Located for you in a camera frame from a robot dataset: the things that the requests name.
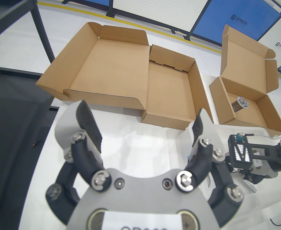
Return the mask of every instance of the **open cardboard box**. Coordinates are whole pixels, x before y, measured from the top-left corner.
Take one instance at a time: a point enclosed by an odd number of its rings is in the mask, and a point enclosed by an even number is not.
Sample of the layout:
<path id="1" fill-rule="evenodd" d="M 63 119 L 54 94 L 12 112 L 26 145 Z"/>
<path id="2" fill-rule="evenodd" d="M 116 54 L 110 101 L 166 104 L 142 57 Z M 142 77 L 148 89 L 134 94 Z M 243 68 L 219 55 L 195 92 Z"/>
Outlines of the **open cardboard box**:
<path id="1" fill-rule="evenodd" d="M 145 109 L 149 50 L 145 31 L 86 23 L 36 84 L 62 101 Z"/>
<path id="2" fill-rule="evenodd" d="M 143 30 L 86 23 L 36 84 L 62 101 L 142 109 L 143 123 L 162 127 L 184 130 L 200 108 L 211 115 L 195 59 L 150 53 Z"/>
<path id="3" fill-rule="evenodd" d="M 200 108 L 205 108 L 212 119 L 194 58 L 152 45 L 149 59 L 142 123 L 185 130 Z"/>
<path id="4" fill-rule="evenodd" d="M 270 135 L 281 134 L 281 119 L 268 92 L 279 87 L 272 49 L 225 26 L 222 36 L 221 76 L 210 85 L 220 124 L 260 126 Z M 231 103 L 243 96 L 248 109 L 234 113 Z"/>

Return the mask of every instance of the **cardboard box lid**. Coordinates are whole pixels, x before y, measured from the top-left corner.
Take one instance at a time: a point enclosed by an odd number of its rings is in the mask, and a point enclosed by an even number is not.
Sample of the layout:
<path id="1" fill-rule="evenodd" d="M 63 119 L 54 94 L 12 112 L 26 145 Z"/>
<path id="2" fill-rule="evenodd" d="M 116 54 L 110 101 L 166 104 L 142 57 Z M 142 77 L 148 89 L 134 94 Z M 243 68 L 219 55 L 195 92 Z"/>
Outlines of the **cardboard box lid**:
<path id="1" fill-rule="evenodd" d="M 263 95 L 279 87 L 278 70 L 272 49 L 225 25 L 222 34 L 221 77 L 241 84 L 253 95 Z"/>
<path id="2" fill-rule="evenodd" d="M 112 52 L 105 52 L 104 45 L 112 48 Z M 70 40 L 36 84 L 60 100 L 92 98 L 97 104 L 122 106 L 127 102 L 125 107 L 144 109 L 148 59 L 145 31 L 90 22 Z M 126 72 L 117 75 L 119 70 L 114 66 Z M 99 69 L 99 75 L 93 67 Z M 105 80 L 104 87 L 97 86 L 99 79 Z M 116 90 L 107 85 L 116 85 Z"/>

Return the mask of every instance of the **cardboard box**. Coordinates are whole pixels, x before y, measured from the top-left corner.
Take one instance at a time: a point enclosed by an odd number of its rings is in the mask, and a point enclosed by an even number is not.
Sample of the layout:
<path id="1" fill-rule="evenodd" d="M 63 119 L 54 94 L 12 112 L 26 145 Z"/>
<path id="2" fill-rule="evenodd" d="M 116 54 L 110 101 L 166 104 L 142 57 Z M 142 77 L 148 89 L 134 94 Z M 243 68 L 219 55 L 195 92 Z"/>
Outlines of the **cardboard box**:
<path id="1" fill-rule="evenodd" d="M 184 130 L 200 108 L 205 108 L 212 119 L 194 58 L 152 45 L 149 59 L 142 123 Z"/>
<path id="2" fill-rule="evenodd" d="M 62 101 L 145 109 L 149 49 L 145 31 L 86 23 L 36 84 Z"/>
<path id="3" fill-rule="evenodd" d="M 221 76 L 210 85 L 220 124 L 260 126 L 271 135 L 281 134 L 281 119 L 268 92 L 279 87 L 277 62 L 272 49 L 225 26 L 222 36 Z M 248 109 L 234 113 L 238 96 L 249 101 Z"/>
<path id="4" fill-rule="evenodd" d="M 36 84 L 62 101 L 144 110 L 143 123 L 162 127 L 211 115 L 195 59 L 150 48 L 142 30 L 86 23 Z"/>

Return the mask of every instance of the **hex bolt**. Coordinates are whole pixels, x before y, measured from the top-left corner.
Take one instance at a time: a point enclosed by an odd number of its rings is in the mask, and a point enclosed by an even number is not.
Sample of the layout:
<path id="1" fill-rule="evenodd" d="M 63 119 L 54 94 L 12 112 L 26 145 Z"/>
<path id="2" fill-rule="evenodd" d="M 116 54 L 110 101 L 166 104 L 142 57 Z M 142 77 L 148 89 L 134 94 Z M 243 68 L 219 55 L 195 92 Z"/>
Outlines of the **hex bolt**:
<path id="1" fill-rule="evenodd" d="M 95 190 L 103 190 L 103 185 L 108 177 L 109 173 L 105 170 L 97 171 L 91 179 L 91 187 Z"/>
<path id="2" fill-rule="evenodd" d="M 176 183 L 180 190 L 184 192 L 190 192 L 194 189 L 192 185 L 192 173 L 189 171 L 183 170 L 177 174 Z"/>
<path id="3" fill-rule="evenodd" d="M 72 136 L 72 143 L 85 139 L 85 135 L 83 133 L 77 132 Z"/>
<path id="4" fill-rule="evenodd" d="M 56 200 L 61 193 L 61 186 L 58 183 L 52 184 L 46 191 L 46 194 L 52 201 Z"/>
<path id="5" fill-rule="evenodd" d="M 211 144 L 211 141 L 209 138 L 205 138 L 202 140 L 203 144 L 205 144 L 206 146 L 210 145 Z"/>
<path id="6" fill-rule="evenodd" d="M 220 149 L 216 149 L 216 150 L 214 151 L 214 155 L 215 155 L 217 158 L 221 158 L 221 157 L 223 156 Z"/>
<path id="7" fill-rule="evenodd" d="M 227 193 L 229 197 L 235 202 L 241 202 L 244 198 L 244 193 L 239 186 L 236 186 L 234 188 L 228 187 Z"/>
<path id="8" fill-rule="evenodd" d="M 67 151 L 67 153 L 64 155 L 64 158 L 65 158 L 66 162 L 73 163 L 71 150 Z"/>
<path id="9" fill-rule="evenodd" d="M 192 183 L 192 179 L 184 174 L 181 176 L 181 183 L 184 187 L 187 187 Z"/>

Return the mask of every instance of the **white table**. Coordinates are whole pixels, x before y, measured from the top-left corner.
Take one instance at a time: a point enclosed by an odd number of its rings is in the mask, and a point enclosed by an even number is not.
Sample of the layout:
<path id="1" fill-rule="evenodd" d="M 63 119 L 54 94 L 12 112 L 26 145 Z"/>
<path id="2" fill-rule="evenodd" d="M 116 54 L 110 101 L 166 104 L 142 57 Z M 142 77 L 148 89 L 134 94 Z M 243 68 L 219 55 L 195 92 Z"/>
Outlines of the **white table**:
<path id="1" fill-rule="evenodd" d="M 214 77 L 202 75 L 202 79 L 214 123 L 218 124 L 208 87 Z M 63 151 L 54 137 L 54 128 L 68 104 L 70 103 L 61 103 L 37 162 L 24 204 L 20 230 L 66 228 L 49 208 L 45 192 L 55 182 L 65 162 Z M 130 176 L 147 178 L 179 167 L 175 144 L 179 130 L 142 124 L 138 110 L 98 105 L 91 105 L 91 109 L 103 137 L 101 156 L 105 168 L 116 168 Z M 278 183 L 274 183 L 273 186 L 278 189 Z M 77 176 L 74 187 L 82 197 L 88 185 L 80 176 Z M 248 216 L 249 221 L 242 220 L 237 229 L 247 229 L 279 213 L 281 213 L 281 202 L 253 212 Z"/>

